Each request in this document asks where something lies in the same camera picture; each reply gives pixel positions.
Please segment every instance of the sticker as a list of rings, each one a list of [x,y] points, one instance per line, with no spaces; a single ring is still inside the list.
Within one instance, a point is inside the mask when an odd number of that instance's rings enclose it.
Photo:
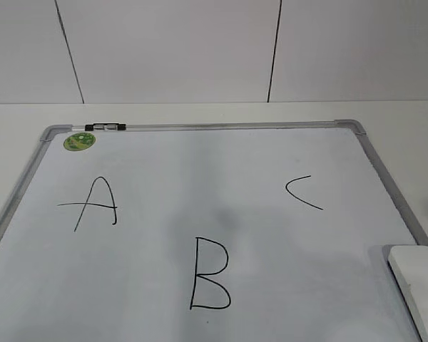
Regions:
[[[76,133],[65,139],[63,146],[68,151],[82,151],[95,143],[95,136],[90,133]]]

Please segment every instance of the whiteboard eraser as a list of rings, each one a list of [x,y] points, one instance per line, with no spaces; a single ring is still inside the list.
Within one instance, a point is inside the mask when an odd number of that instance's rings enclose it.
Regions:
[[[388,262],[423,342],[428,342],[428,247],[394,246]]]

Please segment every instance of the tile grout line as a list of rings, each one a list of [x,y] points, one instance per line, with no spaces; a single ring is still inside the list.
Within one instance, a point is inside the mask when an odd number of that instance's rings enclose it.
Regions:
[[[65,27],[63,27],[62,15],[60,14],[60,9],[58,8],[57,0],[54,0],[57,10],[58,22],[60,23],[60,28],[62,29],[63,38],[65,39],[66,48],[68,49],[68,55],[70,56],[71,67],[73,68],[74,77],[76,79],[76,84],[78,84],[79,94],[81,95],[81,100],[84,104],[84,96],[81,90],[81,86],[79,85],[78,73],[76,72],[76,68],[74,67],[73,56],[71,55],[70,46],[68,44],[68,39],[66,38]]]
[[[275,59],[276,59],[277,38],[279,36],[279,26],[280,26],[280,14],[281,14],[281,12],[282,12],[282,0],[279,0],[279,14],[277,15],[276,36],[275,36],[275,41],[274,41],[274,51],[272,52],[270,86],[268,88],[268,97],[267,97],[267,101],[266,102],[270,102],[271,85],[272,85],[272,73],[274,72],[274,62],[275,62]]]

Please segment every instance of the whiteboard surface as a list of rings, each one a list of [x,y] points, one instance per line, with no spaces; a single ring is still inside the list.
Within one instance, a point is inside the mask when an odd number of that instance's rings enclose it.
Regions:
[[[54,138],[0,244],[0,341],[417,341],[382,248],[413,244],[345,129]],[[290,185],[298,197],[285,191]],[[117,205],[81,205],[105,177]],[[89,202],[110,204],[98,182]],[[230,260],[190,307],[196,237]],[[225,263],[200,242],[198,270]],[[197,304],[225,293],[198,280]]]

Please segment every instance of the table surface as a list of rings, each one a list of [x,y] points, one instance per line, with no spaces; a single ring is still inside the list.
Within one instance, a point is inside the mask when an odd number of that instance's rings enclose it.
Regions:
[[[253,123],[355,119],[428,234],[428,101],[0,105],[0,210],[44,128],[95,122]]]

